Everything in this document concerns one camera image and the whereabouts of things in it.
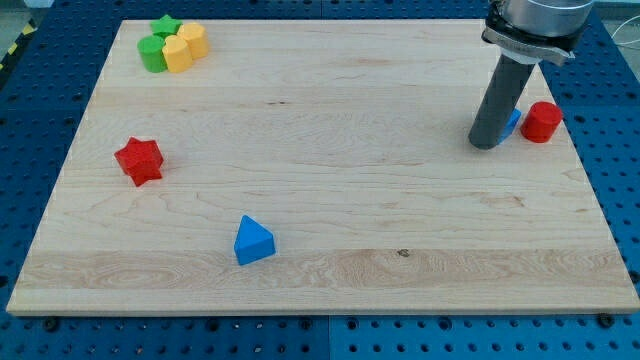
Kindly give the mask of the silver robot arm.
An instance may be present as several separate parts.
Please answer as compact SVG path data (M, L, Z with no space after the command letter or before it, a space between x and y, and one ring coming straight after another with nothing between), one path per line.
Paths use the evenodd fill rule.
M575 57L592 0L495 0L489 3L482 39L525 65L557 66Z

